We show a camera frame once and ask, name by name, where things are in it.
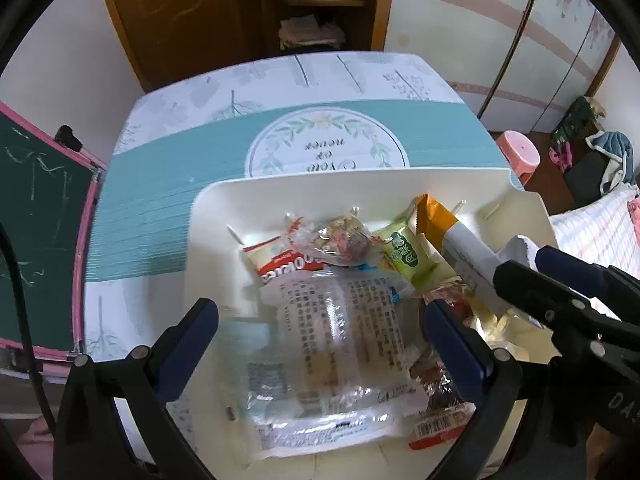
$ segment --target brown door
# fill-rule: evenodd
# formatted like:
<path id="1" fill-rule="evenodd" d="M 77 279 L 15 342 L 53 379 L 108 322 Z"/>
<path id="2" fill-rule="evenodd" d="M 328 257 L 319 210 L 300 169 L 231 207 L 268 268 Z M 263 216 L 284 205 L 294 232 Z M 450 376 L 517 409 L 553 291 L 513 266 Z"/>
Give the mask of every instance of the brown door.
<path id="1" fill-rule="evenodd" d="M 145 89 L 265 54 L 260 0 L 106 0 Z"/>

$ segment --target wooden shelf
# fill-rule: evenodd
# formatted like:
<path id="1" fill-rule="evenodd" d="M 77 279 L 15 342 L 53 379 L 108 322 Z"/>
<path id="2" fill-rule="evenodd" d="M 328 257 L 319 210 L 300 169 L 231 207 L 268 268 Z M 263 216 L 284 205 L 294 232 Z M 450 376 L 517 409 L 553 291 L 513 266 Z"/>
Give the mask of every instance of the wooden shelf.
<path id="1" fill-rule="evenodd" d="M 284 0 L 295 7 L 364 7 L 362 0 Z"/>

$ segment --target chalkboard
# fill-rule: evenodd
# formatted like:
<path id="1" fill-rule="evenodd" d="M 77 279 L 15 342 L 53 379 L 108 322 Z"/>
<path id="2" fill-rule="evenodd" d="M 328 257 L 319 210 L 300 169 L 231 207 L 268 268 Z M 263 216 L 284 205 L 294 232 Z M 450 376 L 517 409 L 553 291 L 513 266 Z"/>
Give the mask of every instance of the chalkboard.
<path id="1" fill-rule="evenodd" d="M 0 107 L 0 221 L 18 259 L 34 346 L 72 351 L 76 244 L 95 173 L 30 126 Z M 0 338 L 20 342 L 1 257 Z"/>

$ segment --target pink plastic stool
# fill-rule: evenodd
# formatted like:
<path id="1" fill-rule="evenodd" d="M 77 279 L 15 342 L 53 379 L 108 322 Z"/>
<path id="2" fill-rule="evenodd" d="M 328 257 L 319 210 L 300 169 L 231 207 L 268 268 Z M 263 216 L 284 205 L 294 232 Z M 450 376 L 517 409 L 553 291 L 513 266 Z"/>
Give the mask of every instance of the pink plastic stool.
<path id="1" fill-rule="evenodd" d="M 526 184 L 540 165 L 540 154 L 533 142 L 513 130 L 507 130 L 495 142 L 521 183 Z"/>

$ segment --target white plastic bin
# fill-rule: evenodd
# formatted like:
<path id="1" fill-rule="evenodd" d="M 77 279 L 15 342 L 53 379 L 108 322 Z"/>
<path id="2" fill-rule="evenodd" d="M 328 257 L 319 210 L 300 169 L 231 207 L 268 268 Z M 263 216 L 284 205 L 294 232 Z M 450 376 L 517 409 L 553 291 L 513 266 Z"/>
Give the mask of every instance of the white plastic bin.
<path id="1" fill-rule="evenodd" d="M 246 265 L 241 246 L 280 234 L 287 212 L 327 218 L 360 207 L 360 219 L 372 230 L 389 224 L 417 195 L 428 192 L 452 209 L 466 200 L 458 217 L 494 250 L 514 235 L 537 245 L 556 245 L 542 200 L 516 190 L 510 170 L 490 168 L 415 168 L 343 173 L 287 175 L 230 180 L 211 184 L 194 202 L 188 240 L 185 308 L 200 297 L 214 300 L 225 316 L 260 315 L 259 281 Z M 554 354 L 550 332 L 513 324 L 512 341 L 524 346 L 532 360 L 548 362 Z M 413 451 L 407 439 L 389 439 L 318 455 L 271 458 L 251 465 L 235 451 L 242 447 L 238 423 L 225 417 L 225 402 L 216 386 L 216 339 L 189 382 L 198 454 L 219 480 L 424 480 L 450 445 Z M 493 458 L 504 456 L 524 404 L 518 403 Z"/>

